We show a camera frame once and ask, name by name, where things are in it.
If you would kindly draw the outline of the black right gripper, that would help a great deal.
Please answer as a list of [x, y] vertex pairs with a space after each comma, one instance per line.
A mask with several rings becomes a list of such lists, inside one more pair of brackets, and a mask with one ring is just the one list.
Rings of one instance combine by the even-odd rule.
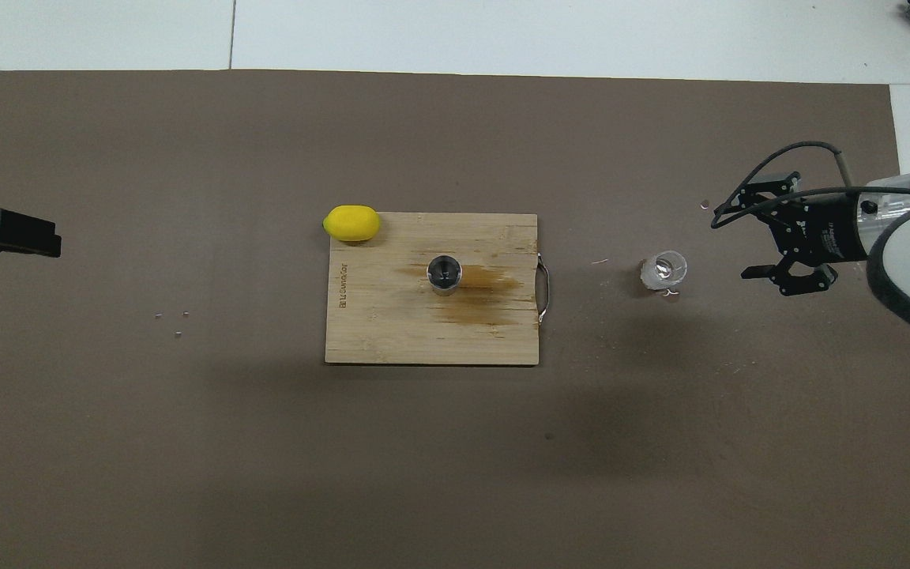
[[[782, 296], [826, 292], [838, 280], [838, 272], [826, 263], [867, 258], [857, 229], [859, 195], [820, 194], [790, 202], [800, 180], [798, 171], [758, 173], [738, 184], [728, 199], [729, 224], [754, 217], [790, 238], [777, 264], [743, 270], [743, 280], [766, 280]], [[799, 262], [807, 264], [808, 273], [793, 273]]]

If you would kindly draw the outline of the wooden cutting board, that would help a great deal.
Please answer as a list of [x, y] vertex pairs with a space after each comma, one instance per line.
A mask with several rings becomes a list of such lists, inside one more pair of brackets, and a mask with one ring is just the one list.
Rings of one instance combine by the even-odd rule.
[[[331, 241], [329, 364], [536, 365], [540, 360], [539, 219], [534, 213], [383, 212], [365, 243]], [[463, 275], [433, 293], [427, 264]]]

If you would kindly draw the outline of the clear plastic cup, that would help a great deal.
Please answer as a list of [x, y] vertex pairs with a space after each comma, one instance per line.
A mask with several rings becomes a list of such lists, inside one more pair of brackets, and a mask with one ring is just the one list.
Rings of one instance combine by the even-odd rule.
[[667, 291], [682, 284], [688, 269], [685, 256], [675, 250], [664, 250], [642, 260], [639, 278], [650, 291]]

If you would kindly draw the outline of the yellow lemon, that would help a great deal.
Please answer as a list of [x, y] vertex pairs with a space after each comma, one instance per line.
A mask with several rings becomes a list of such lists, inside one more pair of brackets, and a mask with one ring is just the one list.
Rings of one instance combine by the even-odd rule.
[[325, 233], [344, 243], [371, 240], [381, 226], [379, 213], [367, 205], [339, 205], [322, 220]]

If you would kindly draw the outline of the steel jigger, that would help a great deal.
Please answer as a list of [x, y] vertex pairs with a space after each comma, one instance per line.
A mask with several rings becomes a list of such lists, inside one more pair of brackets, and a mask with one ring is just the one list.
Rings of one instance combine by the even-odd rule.
[[463, 269], [455, 257], [444, 254], [434, 257], [427, 264], [427, 281], [434, 294], [450, 296], [455, 293], [462, 280]]

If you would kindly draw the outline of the brown table mat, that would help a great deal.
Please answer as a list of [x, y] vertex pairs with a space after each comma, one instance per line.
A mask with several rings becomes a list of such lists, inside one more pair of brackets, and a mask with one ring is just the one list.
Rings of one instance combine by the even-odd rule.
[[[0, 569], [910, 569], [910, 327], [709, 227], [801, 140], [895, 175], [889, 88], [0, 73], [0, 208], [62, 237], [0, 254]], [[354, 202], [537, 215], [540, 364], [325, 364]]]

